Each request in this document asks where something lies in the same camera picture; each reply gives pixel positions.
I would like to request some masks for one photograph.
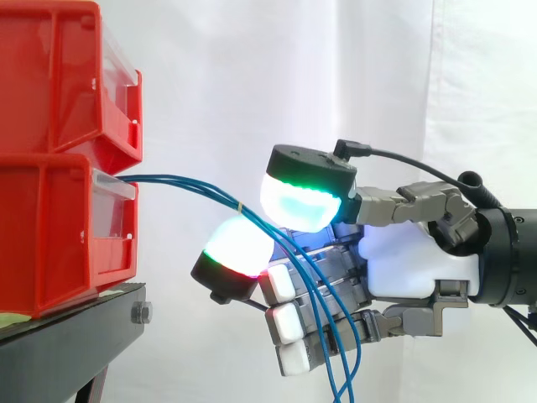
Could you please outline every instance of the robotic hand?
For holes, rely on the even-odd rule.
[[[338,148],[343,158],[335,155]],[[331,161],[327,165],[330,169],[345,167],[345,160],[353,156],[349,148],[359,153],[370,151],[361,144],[343,142],[338,143],[334,154],[324,154],[321,159]],[[292,156],[307,170],[308,164],[317,164],[311,151],[276,146],[271,162],[281,164],[284,157]],[[286,183],[293,178],[305,181],[297,165],[289,161],[285,164],[292,167],[292,177],[271,169],[270,164],[267,171],[276,172]],[[324,175],[318,166],[313,171],[317,179]],[[537,251],[533,248],[537,211],[501,207],[477,174],[465,173],[459,178],[460,186],[456,184],[420,182],[397,191],[358,187],[344,200],[332,224],[320,232],[287,230],[296,243],[310,251],[352,312],[362,343],[403,335],[441,336],[443,309],[467,308],[469,299],[497,307],[528,305],[530,315],[525,322],[534,327],[531,312],[537,302]],[[472,207],[463,194],[482,208]],[[272,207],[266,210],[277,211],[274,205],[289,200],[270,202]],[[308,208],[296,208],[295,215],[303,211],[307,214]],[[274,254],[259,284],[270,306],[265,317],[280,370],[283,376],[289,376],[311,371],[325,359],[304,282],[294,266],[281,258],[278,252]],[[341,307],[313,270],[310,275],[336,320],[345,348],[355,348]],[[393,305],[382,313],[363,309],[372,300]],[[326,326],[326,317],[321,319],[330,354],[336,355],[339,351],[331,329]]]
[[[357,171],[348,161],[370,155],[416,166],[441,181],[397,191],[355,187]],[[278,225],[291,228],[286,233],[219,192],[210,196],[242,215],[216,231],[192,276],[220,304],[238,300],[263,309],[249,300],[260,284],[285,376],[311,371],[326,355],[355,348],[358,339],[441,336],[444,308],[466,308],[468,300],[503,308],[537,346],[529,331],[537,328],[537,210],[503,207],[474,172],[454,180],[402,155],[346,140],[330,154],[277,145],[261,202]],[[274,252],[272,265],[259,275],[274,240],[285,254]],[[305,251],[310,263],[302,259]],[[314,296],[323,302],[318,316]],[[364,309],[372,300],[393,305],[384,312]],[[528,306],[529,317],[508,304]]]

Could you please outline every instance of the red storage bin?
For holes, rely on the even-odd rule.
[[[82,155],[0,155],[0,312],[40,317],[136,275],[138,188]]]
[[[0,1],[0,152],[142,159],[142,78],[87,1]]]

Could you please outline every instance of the black connector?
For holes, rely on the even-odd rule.
[[[350,160],[351,157],[368,157],[371,153],[372,149],[370,145],[341,139],[337,140],[333,152],[334,156],[345,161]]]

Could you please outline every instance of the blue wire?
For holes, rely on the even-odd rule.
[[[200,189],[198,187],[198,186],[202,186],[202,185],[198,185],[198,184],[191,185],[191,184],[188,184],[189,181],[186,181],[186,180],[181,180],[181,181],[163,180],[163,179],[160,179],[158,177],[152,177],[152,176],[147,177],[146,175],[123,176],[123,177],[120,177],[120,179],[122,179],[124,181],[162,183],[162,184],[166,184],[166,185],[171,185],[171,186],[179,187],[181,189],[186,189],[186,190],[189,190],[189,191],[193,191],[194,193],[198,193],[198,194],[201,194],[203,196],[207,196],[207,197],[211,198],[212,200],[215,200],[217,202],[221,202],[222,204],[224,204],[226,206],[229,206],[230,208],[233,208],[233,209],[238,208],[238,201],[235,200],[232,196],[228,195],[226,192],[221,191],[220,189],[218,189],[220,191],[220,193],[222,193],[223,195],[227,196],[226,198],[224,198],[222,196],[218,196],[218,195],[215,196],[214,194],[211,194],[210,192],[207,192],[205,189]],[[302,268],[301,263],[293,255],[293,253],[290,251],[290,249],[285,244],[282,243],[281,239],[279,239],[269,229],[269,227],[267,227],[268,224],[265,221],[263,221],[259,216],[257,216],[252,211],[249,211],[249,212],[246,212],[246,213],[251,217],[247,217],[246,215],[245,215],[245,217],[247,217],[250,221],[252,221],[255,225],[257,225],[262,231],[264,231],[269,237],[271,237],[276,243],[278,243],[280,245],[280,247],[282,247],[284,252],[288,255],[289,260],[291,260],[293,262],[293,264],[296,266],[297,270],[299,271],[299,274],[304,279],[306,288],[308,289],[308,293],[310,294],[310,299],[313,302],[312,303],[312,308],[313,308],[313,312],[314,312],[314,316],[315,316],[315,323],[316,323],[316,326],[317,326],[317,331],[318,331],[320,339],[321,339],[321,346],[322,346],[322,349],[323,349],[323,355],[324,355],[325,361],[326,361],[326,371],[328,373],[328,379],[329,379],[330,384],[331,384],[332,393],[335,396],[336,401],[339,402],[340,399],[339,399],[339,397],[337,395],[337,393],[338,393],[337,392],[337,387],[336,387],[336,383],[334,381],[334,376],[333,376],[332,369],[331,369],[330,355],[328,353],[328,348],[326,346],[324,333],[322,332],[321,318],[319,316],[319,311],[318,311],[318,308],[316,306],[315,298],[313,296],[313,293],[316,293],[317,298],[319,299],[319,301],[321,302],[321,305],[323,306],[323,309],[325,310],[326,316],[331,319],[330,310],[328,309],[328,306],[324,302],[324,299],[322,298],[321,293],[316,289],[315,284],[313,283],[311,278],[307,275],[305,270]],[[351,401],[354,401],[354,396],[352,394],[352,388],[350,389],[350,392],[351,392],[350,396],[352,397]]]
[[[341,307],[341,310],[345,314],[345,317],[349,321],[349,324],[351,325],[352,333],[354,334],[354,339],[356,341],[356,349],[357,349],[356,363],[354,364],[354,368],[352,369],[352,372],[351,372],[351,379],[354,379],[354,377],[356,376],[356,374],[358,372],[358,368],[360,367],[360,363],[362,361],[362,343],[360,341],[360,334],[358,332],[356,324],[352,320],[350,312],[347,310],[347,308],[345,307],[345,304],[343,304],[343,301],[341,300],[340,296],[337,294],[336,290],[334,290],[334,287],[332,287],[332,285],[330,284],[328,279],[325,277],[325,275],[322,273],[322,271],[319,269],[319,267],[313,261],[313,259],[292,238],[287,236],[287,234],[283,233],[278,228],[276,228],[276,227],[274,227],[274,226],[272,226],[270,224],[268,224],[268,225],[280,237],[284,238],[287,242],[289,242],[291,245],[293,245],[293,247],[296,248],[300,252],[300,254],[304,257],[306,262],[308,262],[308,264],[313,268],[313,270],[317,273],[317,275],[319,275],[319,278],[326,285],[326,288],[334,296],[334,299],[339,304],[339,306]],[[337,395],[339,397],[341,397],[343,395],[343,393],[345,392],[345,389],[347,388],[347,384],[348,384],[348,382],[345,383],[343,385],[343,387],[341,388],[341,390],[338,392]]]
[[[214,186],[212,184],[209,184],[209,183],[206,183],[206,182],[203,182],[203,181],[198,181],[198,180],[194,180],[194,179],[191,179],[191,178],[186,178],[184,176],[177,176],[177,175],[127,175],[127,176],[120,176],[119,179],[122,179],[124,181],[147,181],[149,183],[163,183],[163,184],[167,184],[167,185],[172,185],[172,186],[180,187],[182,189],[186,189],[188,191],[193,191],[195,193],[198,193],[198,194],[201,194],[203,196],[209,197],[212,200],[220,202],[221,204],[224,204],[224,205],[226,205],[226,206],[228,206],[230,208],[237,208],[238,207],[238,201],[234,197],[229,195],[228,193],[224,192],[222,189],[218,188],[217,186]],[[217,194],[214,195],[213,193],[210,193],[209,191],[207,191],[203,187],[210,188]],[[344,391],[345,391],[345,389],[347,387],[349,389],[350,400],[354,401],[354,396],[353,396],[353,392],[352,392],[352,380],[356,376],[358,367],[360,365],[361,354],[362,354],[362,351],[361,351],[361,346],[362,345],[360,343],[360,337],[359,337],[358,330],[356,328],[356,325],[354,324],[354,321],[352,320],[352,318],[350,316],[349,311],[346,309],[346,307],[343,304],[341,298],[336,293],[336,291],[333,289],[333,287],[330,285],[328,279],[319,270],[319,268],[317,267],[317,265],[313,261],[313,259],[292,238],[288,237],[285,233],[282,233],[279,229],[273,227],[272,225],[270,225],[267,222],[265,222],[264,220],[262,220],[257,214],[255,214],[249,208],[242,207],[242,210],[246,213],[246,214],[244,214],[245,217],[247,217],[250,221],[252,221],[258,227],[260,227],[268,236],[270,236],[272,239],[274,239],[274,241],[276,241],[284,249],[285,253],[289,257],[289,260],[291,260],[293,265],[295,265],[297,267],[297,270],[299,271],[299,274],[305,280],[306,288],[308,288],[308,292],[310,294],[310,298],[311,298],[312,301],[315,301],[315,299],[313,298],[313,295],[311,294],[311,292],[312,291],[315,292],[317,298],[319,299],[319,302],[323,306],[323,309],[325,311],[326,317],[328,318],[329,323],[331,324],[331,327],[333,329],[334,337],[335,337],[336,342],[338,344],[338,348],[340,349],[341,361],[343,362],[343,368],[345,370],[345,375],[346,375],[346,378],[347,378],[347,382],[343,385],[343,387],[340,389],[340,391],[335,392],[335,387],[334,387],[334,384],[333,384],[333,375],[331,374],[330,360],[327,357],[328,353],[326,351],[326,345],[324,345],[325,340],[324,340],[324,334],[323,334],[322,328],[321,328],[321,321],[320,321],[320,318],[318,317],[318,311],[316,309],[317,308],[316,304],[312,304],[312,307],[313,307],[313,310],[314,310],[314,315],[315,315],[315,322],[316,322],[316,325],[317,325],[317,330],[318,330],[318,332],[320,334],[320,338],[321,338],[321,344],[324,345],[323,346],[324,347],[323,348],[323,354],[325,355],[325,361],[326,361],[327,370],[329,370],[328,375],[329,375],[329,379],[331,379],[332,391],[334,392],[334,396],[336,398],[335,401],[339,401],[339,397],[342,396],[342,394],[344,393]],[[349,371],[348,371],[347,357],[344,354],[344,352],[345,352],[344,345],[343,345],[343,343],[341,341],[340,334],[339,334],[339,332],[338,332],[338,330],[336,328],[336,324],[334,323],[333,318],[331,317],[330,311],[329,311],[326,303],[324,302],[324,299],[320,295],[320,292],[316,289],[316,286],[313,283],[312,279],[309,277],[309,275],[302,268],[301,263],[298,261],[298,259],[293,255],[293,253],[289,250],[289,248],[286,245],[284,245],[281,242],[281,240],[278,239],[277,236],[274,235],[274,233],[277,233],[281,238],[285,239],[287,242],[292,244],[302,254],[302,256],[305,258],[305,260],[308,262],[308,264],[314,269],[314,271],[319,275],[321,280],[325,283],[326,288],[330,291],[330,293],[332,293],[332,295],[336,299],[336,302],[340,305],[341,309],[343,310],[343,313],[345,314],[347,320],[349,321],[349,323],[351,325],[351,328],[352,328],[352,331],[354,333],[354,337],[355,337],[356,342],[357,342],[357,362],[355,363],[355,366],[354,366],[354,368],[353,368],[353,370],[352,370],[352,372],[350,374],[349,374]]]

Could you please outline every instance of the white backdrop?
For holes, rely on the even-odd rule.
[[[99,3],[143,72],[144,161],[132,172],[210,181],[261,212],[259,186],[274,144],[331,149],[345,137],[422,157],[431,0]],[[425,157],[437,162],[443,149],[429,136]],[[455,175],[461,167],[447,168]],[[358,168],[362,185],[395,188],[418,179],[379,159]],[[136,280],[148,283],[154,319],[112,363],[104,403],[331,401],[324,368],[281,378],[263,316],[239,304],[217,306],[190,278],[211,232],[231,215],[197,195],[142,186]],[[482,335],[489,343],[483,352],[502,345],[496,331]],[[429,345],[420,340],[366,346],[357,401],[438,401],[436,389],[420,382],[431,368],[429,385],[452,392],[455,379],[467,390],[467,378],[454,370],[467,363],[449,361],[461,336],[438,343],[423,350],[432,360],[416,353]],[[340,366],[334,360],[343,380]]]

